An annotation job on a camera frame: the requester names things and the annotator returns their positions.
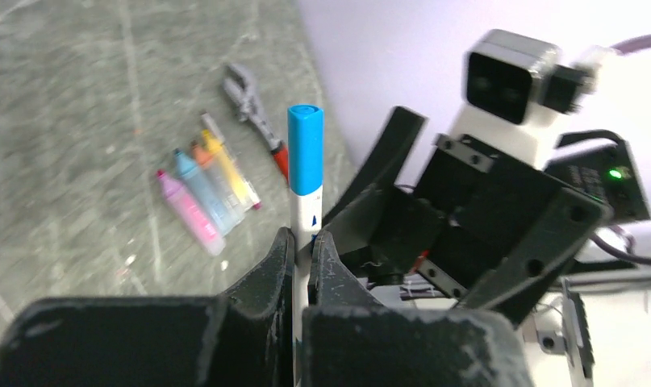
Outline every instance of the white marker barrel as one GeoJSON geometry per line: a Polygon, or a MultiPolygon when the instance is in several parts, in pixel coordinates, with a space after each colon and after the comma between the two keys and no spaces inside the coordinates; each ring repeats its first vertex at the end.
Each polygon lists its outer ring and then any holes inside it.
{"type": "Polygon", "coordinates": [[[323,215],[323,111],[312,105],[287,110],[290,176],[290,227],[297,248],[292,281],[294,384],[300,380],[298,353],[302,340],[302,312],[308,306],[311,243],[323,215]]]}

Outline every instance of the pink crayon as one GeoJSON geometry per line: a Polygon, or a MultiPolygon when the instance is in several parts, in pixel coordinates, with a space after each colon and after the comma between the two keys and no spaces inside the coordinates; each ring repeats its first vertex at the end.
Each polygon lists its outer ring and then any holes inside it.
{"type": "Polygon", "coordinates": [[[225,248],[225,240],[217,232],[214,223],[199,208],[190,191],[178,180],[169,176],[163,169],[156,171],[161,184],[161,193],[176,211],[187,228],[197,237],[199,243],[213,256],[225,248]]]}

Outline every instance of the marker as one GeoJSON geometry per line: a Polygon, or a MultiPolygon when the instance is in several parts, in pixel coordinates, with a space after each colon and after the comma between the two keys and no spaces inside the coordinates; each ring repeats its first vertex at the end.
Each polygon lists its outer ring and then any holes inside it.
{"type": "Polygon", "coordinates": [[[202,122],[206,130],[202,131],[204,142],[207,143],[207,149],[212,156],[219,158],[219,163],[223,167],[225,176],[235,192],[235,195],[245,204],[245,208],[258,210],[261,208],[261,200],[249,181],[242,175],[237,168],[235,157],[232,155],[230,148],[225,143],[225,137],[216,125],[216,122],[206,111],[202,111],[202,122]]]}
{"type": "Polygon", "coordinates": [[[202,148],[197,141],[190,143],[190,150],[192,151],[194,161],[197,161],[197,164],[202,167],[211,185],[214,186],[216,195],[223,199],[225,206],[237,217],[237,222],[242,222],[244,219],[244,208],[240,203],[240,199],[232,192],[232,187],[228,184],[225,173],[223,173],[223,167],[221,167],[219,161],[209,151],[202,148]]]}
{"type": "Polygon", "coordinates": [[[199,208],[190,191],[178,180],[170,177],[163,169],[156,171],[161,186],[161,194],[177,216],[185,223],[199,243],[213,256],[225,248],[225,240],[211,223],[211,220],[199,208]]]}
{"type": "Polygon", "coordinates": [[[311,248],[323,214],[323,111],[296,105],[287,110],[289,148],[290,227],[297,247],[292,280],[294,384],[300,379],[298,351],[302,341],[302,312],[308,307],[311,248]]]}
{"type": "Polygon", "coordinates": [[[177,173],[187,185],[199,205],[211,217],[221,235],[227,235],[237,224],[235,217],[215,195],[209,179],[204,176],[202,169],[180,149],[173,151],[176,158],[177,173]]]}

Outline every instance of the marble floor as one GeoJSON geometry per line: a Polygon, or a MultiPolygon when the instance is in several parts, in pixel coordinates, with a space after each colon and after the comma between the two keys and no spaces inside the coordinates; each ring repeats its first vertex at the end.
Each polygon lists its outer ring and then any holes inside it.
{"type": "Polygon", "coordinates": [[[289,222],[286,186],[219,88],[230,60],[256,72],[282,138],[288,106],[326,110],[329,208],[353,169],[291,1],[0,0],[0,335],[38,298],[214,294],[262,258],[289,222]],[[218,257],[154,179],[201,109],[264,204],[218,257]]]}

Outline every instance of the depth camera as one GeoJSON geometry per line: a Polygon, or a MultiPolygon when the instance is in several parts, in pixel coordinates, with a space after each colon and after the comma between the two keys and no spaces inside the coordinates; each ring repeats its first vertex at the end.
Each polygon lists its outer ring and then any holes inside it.
{"type": "Polygon", "coordinates": [[[527,117],[544,79],[553,71],[560,49],[503,30],[489,31],[469,52],[465,99],[515,125],[527,117]]]}

